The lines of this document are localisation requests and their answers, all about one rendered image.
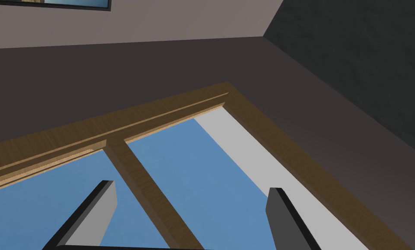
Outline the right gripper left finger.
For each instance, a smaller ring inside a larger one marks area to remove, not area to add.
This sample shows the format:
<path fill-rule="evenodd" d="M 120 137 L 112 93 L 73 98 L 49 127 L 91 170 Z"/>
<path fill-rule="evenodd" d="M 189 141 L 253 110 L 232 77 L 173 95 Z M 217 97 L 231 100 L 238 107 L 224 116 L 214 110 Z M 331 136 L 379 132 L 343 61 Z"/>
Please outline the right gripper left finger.
<path fill-rule="evenodd" d="M 101 249 L 117 207 L 114 181 L 103 180 L 44 246 L 45 249 Z"/>

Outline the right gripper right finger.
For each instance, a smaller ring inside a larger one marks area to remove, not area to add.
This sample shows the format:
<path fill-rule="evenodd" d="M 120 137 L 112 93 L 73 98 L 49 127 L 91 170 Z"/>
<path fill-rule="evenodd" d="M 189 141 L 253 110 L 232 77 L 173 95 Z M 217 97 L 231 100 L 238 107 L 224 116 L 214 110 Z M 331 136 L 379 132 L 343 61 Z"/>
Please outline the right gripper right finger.
<path fill-rule="evenodd" d="M 276 250 L 322 250 L 282 188 L 270 188 L 265 211 Z"/>

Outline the wooden framed window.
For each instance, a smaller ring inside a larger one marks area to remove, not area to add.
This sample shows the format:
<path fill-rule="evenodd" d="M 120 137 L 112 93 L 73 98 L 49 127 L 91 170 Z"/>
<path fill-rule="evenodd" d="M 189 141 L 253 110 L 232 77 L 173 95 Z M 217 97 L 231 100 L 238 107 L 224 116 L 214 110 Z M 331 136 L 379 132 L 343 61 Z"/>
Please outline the wooden framed window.
<path fill-rule="evenodd" d="M 229 83 L 0 142 L 0 250 L 45 249 L 103 180 L 91 250 L 276 250 L 270 188 L 322 250 L 412 250 Z"/>

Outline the black framed picture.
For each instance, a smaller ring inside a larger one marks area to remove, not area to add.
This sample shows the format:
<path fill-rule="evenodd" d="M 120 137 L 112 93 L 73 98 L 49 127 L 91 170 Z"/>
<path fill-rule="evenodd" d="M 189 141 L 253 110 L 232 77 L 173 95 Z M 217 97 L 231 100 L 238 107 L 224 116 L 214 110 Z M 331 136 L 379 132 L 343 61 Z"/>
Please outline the black framed picture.
<path fill-rule="evenodd" d="M 111 11 L 112 0 L 8 0 L 30 7 Z"/>

